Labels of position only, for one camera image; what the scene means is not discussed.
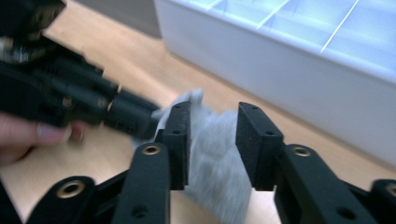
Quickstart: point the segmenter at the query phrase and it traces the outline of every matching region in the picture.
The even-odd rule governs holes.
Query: bin divider
[[[260,28],[262,28],[262,26],[264,26],[264,24],[266,22],[268,22],[272,17],[275,16],[275,14],[277,12],[280,11],[280,9],[282,9],[290,0],[286,0],[284,1],[279,7],[275,8],[267,17],[265,17],[259,24],[257,24],[256,26],[256,30],[259,30]]]
[[[348,13],[345,15],[345,17],[341,20],[341,22],[338,24],[337,28],[332,32],[332,35],[329,37],[329,39],[326,41],[326,43],[323,45],[322,49],[320,50],[320,53],[322,53],[327,46],[329,46],[330,42],[332,42],[332,39],[334,36],[337,34],[338,30],[341,28],[341,26],[344,24],[344,22],[347,20],[349,17],[350,13],[352,13],[353,9],[355,9],[355,6],[359,3],[360,0],[356,0],[353,6],[350,8]]]

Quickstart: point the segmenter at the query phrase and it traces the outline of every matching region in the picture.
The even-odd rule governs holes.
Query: mounting hole
[[[296,156],[309,157],[311,155],[308,149],[303,147],[294,147],[292,150]]]
[[[149,208],[144,204],[135,206],[131,211],[131,216],[136,219],[144,218],[149,212]]]
[[[396,184],[390,183],[386,186],[387,191],[393,197],[396,197]]]
[[[338,215],[340,215],[345,219],[354,220],[356,218],[355,213],[353,213],[350,209],[345,207],[337,208],[337,213]]]
[[[151,156],[159,153],[161,149],[159,147],[145,147],[142,152],[145,155]]]
[[[58,191],[56,196],[58,198],[67,199],[79,195],[85,189],[85,184],[80,180],[72,180],[63,184]]]

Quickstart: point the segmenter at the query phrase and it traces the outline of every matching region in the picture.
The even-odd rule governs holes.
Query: black mechanical part
[[[16,38],[47,28],[64,9],[59,0],[2,0],[1,5],[0,36]]]
[[[282,139],[257,106],[240,103],[235,142],[252,187],[276,191],[282,223],[396,223],[395,180],[367,192],[338,179],[313,149]]]
[[[156,142],[169,149],[171,189],[183,190],[189,184],[191,145],[191,103],[186,101],[172,106],[166,128],[157,134]]]
[[[14,204],[9,199],[6,189],[0,180],[0,223],[22,224]]]
[[[103,122],[143,139],[154,136],[158,120],[151,114],[158,106],[119,91],[102,78],[102,69],[41,35],[64,8],[61,0],[1,4],[1,111],[60,127],[73,120]]]
[[[274,189],[274,157],[283,147],[283,134],[257,106],[239,103],[235,144],[252,186]]]
[[[111,223],[170,222],[168,153],[167,147],[159,143],[136,150]]]
[[[0,110],[29,120],[66,126],[82,120],[149,139],[158,120],[155,104],[102,78],[103,71],[76,53],[56,46],[26,65],[0,62]]]
[[[289,223],[289,220],[298,220],[296,223],[376,223],[348,187],[311,148],[288,145],[277,157],[277,163],[281,169],[277,175],[282,175],[279,177],[282,181],[277,183],[276,205],[283,203],[282,189],[285,187],[282,185],[288,185],[288,198],[295,199],[301,211],[299,218],[292,217],[291,208],[284,206],[284,223]]]
[[[46,193],[27,223],[90,223],[95,207],[92,200],[94,193],[95,185],[91,178],[68,177]]]
[[[396,180],[376,180],[366,201],[366,207],[379,223],[396,223]]]

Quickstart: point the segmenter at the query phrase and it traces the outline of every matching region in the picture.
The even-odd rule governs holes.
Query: white container
[[[156,0],[188,61],[396,166],[396,2]]]

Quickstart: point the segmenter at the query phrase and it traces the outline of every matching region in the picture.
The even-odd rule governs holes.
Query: finger
[[[15,147],[15,148],[0,148],[0,164],[11,163],[17,161],[29,152],[30,148]]]
[[[0,113],[0,148],[52,145],[67,140],[71,127],[55,128]]]

